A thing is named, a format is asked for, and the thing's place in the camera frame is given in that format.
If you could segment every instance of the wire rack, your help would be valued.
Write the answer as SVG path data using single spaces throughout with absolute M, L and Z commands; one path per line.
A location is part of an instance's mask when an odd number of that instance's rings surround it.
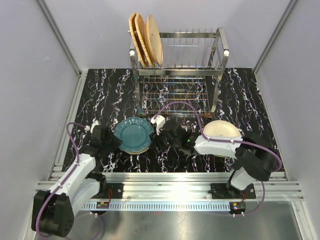
M 199 114 L 213 116 L 217 106 L 220 81 L 229 57 L 223 28 L 216 32 L 161 32 L 163 63 L 144 68 L 131 41 L 130 60 L 139 115 L 156 114 L 173 101 L 191 104 Z M 206 77 L 216 76 L 214 94 L 208 93 Z M 209 95 L 213 95 L 210 108 Z M 164 114 L 194 115 L 185 104 L 173 104 Z

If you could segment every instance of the round wooden plate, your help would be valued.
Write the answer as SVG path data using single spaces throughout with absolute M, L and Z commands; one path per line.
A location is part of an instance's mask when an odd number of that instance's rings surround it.
M 138 54 L 139 61 L 141 62 L 142 66 L 144 68 L 146 68 L 147 67 L 147 62 L 146 62 L 146 59 L 145 59 L 144 51 L 142 49 L 141 43 L 140 43 L 140 41 L 138 39 L 138 36 L 135 35 L 135 31 L 137 31 L 136 23 L 135 23 L 136 15 L 137 14 L 135 12 L 131 14 L 131 16 L 129 18 L 129 28 L 130 28 L 130 33 L 131 33 L 131 37 L 133 39 L 133 43 L 134 43 L 136 52 Z
M 148 52 L 148 50 L 146 48 L 146 43 L 145 43 L 145 28 L 146 28 L 146 25 L 145 25 L 144 19 L 142 18 L 142 16 L 139 13 L 137 13 L 136 16 L 135 16 L 134 22 L 135 22 L 136 31 L 138 33 L 138 38 L 140 40 L 140 43 L 141 43 L 142 49 L 144 51 L 144 54 L 146 56 L 146 59 L 147 59 L 149 65 L 154 68 L 155 67 L 155 61 L 150 58 L 149 52 Z
M 164 61 L 164 52 L 161 44 L 161 37 L 155 18 L 149 15 L 145 26 L 145 42 L 151 59 L 161 65 Z

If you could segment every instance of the cable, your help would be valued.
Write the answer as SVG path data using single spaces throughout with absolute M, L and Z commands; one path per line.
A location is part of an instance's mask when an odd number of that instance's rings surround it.
M 87 214 L 83 214 L 83 215 L 77 217 L 75 220 L 78 220 L 78 219 L 82 218 L 83 216 L 87 216 Z M 102 217 L 101 217 L 100 215 L 98 215 L 97 213 L 95 214 L 95 216 L 99 218 L 99 230 L 98 230 L 98 232 L 94 235 L 94 237 L 91 238 L 90 240 L 96 240 L 97 237 L 98 237 L 98 236 L 100 235 L 100 233 L 102 232 L 102 229 L 104 228 L 104 221 L 103 221 Z
M 67 176 L 61 181 L 60 185 L 56 187 L 55 190 L 53 190 L 51 192 L 51 194 L 48 196 L 48 198 L 44 201 L 43 205 L 41 206 L 40 208 L 40 211 L 39 211 L 39 214 L 38 216 L 36 217 L 36 221 L 35 221 L 35 231 L 36 231 L 36 234 L 39 235 L 39 237 L 43 238 L 43 239 L 47 239 L 49 238 L 51 235 L 43 235 L 41 232 L 40 232 L 40 219 L 41 219 L 41 216 L 46 208 L 46 206 L 48 205 L 48 203 L 50 202 L 50 200 L 53 198 L 53 196 L 56 194 L 56 192 L 65 184 L 65 182 L 68 180 L 68 178 L 70 178 L 70 176 L 72 175 L 72 173 L 76 170 L 76 168 L 78 167 L 78 163 L 80 162 L 80 155 L 79 155 L 79 151 L 78 151 L 78 148 L 77 148 L 77 145 L 73 139 L 73 137 L 71 136 L 71 133 L 69 131 L 69 126 L 73 124 L 73 125 L 77 125 L 77 126 L 80 126 L 82 128 L 86 128 L 85 125 L 82 125 L 80 123 L 77 123 L 77 122 L 69 122 L 65 127 L 66 127 L 66 133 L 68 134 L 69 138 L 70 138 L 70 141 L 74 147 L 74 150 L 75 150 L 75 155 L 76 155 L 76 165 L 73 166 L 73 168 L 71 169 L 71 171 L 67 174 Z
M 261 149 L 261 150 L 264 150 L 266 151 L 267 153 L 270 153 L 271 155 L 273 155 L 275 157 L 275 159 L 278 161 L 278 167 L 273 171 L 273 172 L 278 172 L 281 168 L 282 168 L 282 161 L 281 161 L 281 158 L 275 153 L 273 152 L 272 150 L 264 147 L 264 146 L 261 146 L 261 145 L 258 145 L 258 144 L 255 144 L 255 143 L 252 143 L 252 142 L 249 142 L 249 141 L 240 141 L 240 140 L 224 140 L 224 139 L 216 139 L 216 138 L 210 138 L 210 137 L 207 137 L 205 134 L 204 134 L 204 130 L 203 130 L 203 127 L 201 125 L 201 121 L 200 121 L 200 116 L 199 116 L 199 113 L 197 112 L 197 110 L 188 102 L 184 102 L 184 101 L 172 101 L 172 102 L 169 102 L 168 104 L 166 104 L 163 108 L 160 109 L 160 111 L 154 115 L 152 118 L 155 119 L 157 118 L 157 116 L 163 111 L 166 109 L 166 107 L 172 105 L 172 104 L 186 104 L 188 105 L 195 113 L 196 115 L 196 118 L 197 118 L 197 121 L 198 121 L 198 125 L 200 127 L 200 132 L 201 132 L 201 135 L 203 136 L 204 139 L 208 140 L 208 141 L 212 141 L 212 142 L 219 142 L 219 143 L 236 143 L 236 144 L 245 144 L 245 145 L 249 145 L 249 146 L 252 146 L 252 147 L 255 147 L 255 148 L 258 148 L 258 149 Z M 261 182 L 262 184 L 262 190 L 263 190 L 263 193 L 262 193 L 262 200 L 259 204 L 259 206 L 249 212 L 249 213 L 246 213 L 245 215 L 251 215 L 253 213 L 256 213 L 257 210 L 259 210 L 261 208 L 261 206 L 263 205 L 264 201 L 265 201 L 265 196 L 266 196 L 266 189 L 265 189 L 265 185 L 263 182 Z

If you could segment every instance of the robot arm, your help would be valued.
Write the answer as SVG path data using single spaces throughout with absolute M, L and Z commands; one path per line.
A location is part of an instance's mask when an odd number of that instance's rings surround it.
M 226 187 L 230 194 L 239 194 L 255 181 L 268 181 L 276 164 L 270 153 L 233 141 L 256 143 L 272 150 L 270 144 L 256 134 L 236 137 L 213 136 L 213 139 L 230 140 L 229 142 L 209 141 L 200 133 L 188 133 L 175 120 L 165 121 L 158 115 L 151 119 L 155 133 L 151 136 L 155 148 L 163 151 L 168 147 L 179 148 L 187 155 L 216 155 L 237 160 L 237 169 L 231 175 Z
M 75 216 L 85 203 L 92 197 L 99 198 L 107 193 L 108 185 L 106 177 L 101 174 L 99 159 L 118 148 L 121 142 L 109 128 L 98 122 L 92 124 L 91 133 L 90 144 L 84 147 L 79 163 L 74 161 L 55 185 L 48 191 L 38 191 L 34 196 L 32 230 L 36 230 L 36 220 L 44 202 L 66 178 L 66 182 L 57 190 L 41 215 L 39 229 L 43 233 L 66 237 L 74 224 Z

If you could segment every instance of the scalloped plate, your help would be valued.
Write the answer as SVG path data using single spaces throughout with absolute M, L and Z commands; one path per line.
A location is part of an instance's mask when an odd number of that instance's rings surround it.
M 127 153 L 141 153 L 151 144 L 149 135 L 154 130 L 147 120 L 140 117 L 129 117 L 120 122 L 113 134 L 122 141 L 120 150 Z

